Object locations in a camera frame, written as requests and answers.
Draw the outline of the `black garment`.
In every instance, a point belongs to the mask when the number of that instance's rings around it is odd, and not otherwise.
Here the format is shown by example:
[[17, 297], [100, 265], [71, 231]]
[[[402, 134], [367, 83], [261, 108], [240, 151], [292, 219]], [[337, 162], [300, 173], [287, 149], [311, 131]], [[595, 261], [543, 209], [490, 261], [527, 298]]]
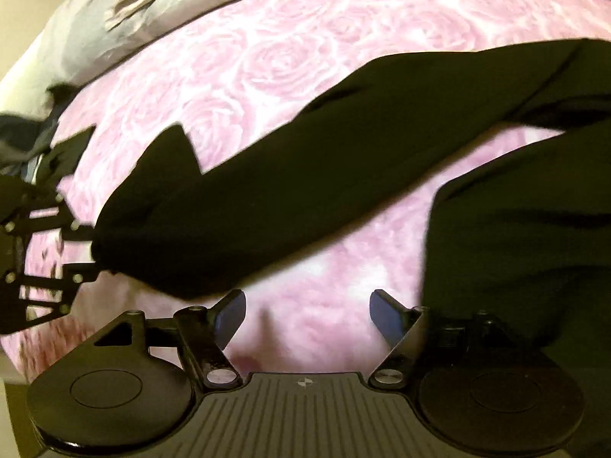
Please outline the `black garment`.
[[208, 173], [160, 134], [97, 219], [100, 268], [192, 300], [339, 231], [498, 123], [548, 140], [436, 193], [423, 301], [483, 309], [580, 382], [576, 457], [610, 453], [610, 45], [569, 39], [375, 59]]

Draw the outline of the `beige grey folded quilt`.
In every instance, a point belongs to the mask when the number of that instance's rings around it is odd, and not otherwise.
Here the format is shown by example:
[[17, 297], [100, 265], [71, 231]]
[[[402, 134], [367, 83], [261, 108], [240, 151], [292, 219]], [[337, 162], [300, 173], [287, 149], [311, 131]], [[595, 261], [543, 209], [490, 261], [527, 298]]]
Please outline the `beige grey folded quilt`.
[[53, 86], [139, 53], [301, 96], [382, 54], [609, 34], [610, 0], [66, 0], [2, 80], [1, 108], [45, 116]]

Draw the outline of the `pink rose bed sheet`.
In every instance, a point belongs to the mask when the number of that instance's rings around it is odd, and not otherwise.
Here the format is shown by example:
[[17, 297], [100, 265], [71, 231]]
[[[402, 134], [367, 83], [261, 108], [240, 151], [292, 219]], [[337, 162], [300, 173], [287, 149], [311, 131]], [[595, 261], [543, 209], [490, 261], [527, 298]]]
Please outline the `pink rose bed sheet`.
[[[382, 55], [609, 35], [609, 0], [242, 0], [153, 42], [79, 94], [56, 137], [94, 134], [60, 188], [77, 218], [92, 222], [168, 125], [181, 123], [201, 168], [212, 169]], [[347, 235], [250, 279], [246, 321], [227, 350], [233, 364], [372, 370], [387, 347], [369, 319], [370, 293], [419, 300], [437, 189], [545, 136], [498, 131]]]

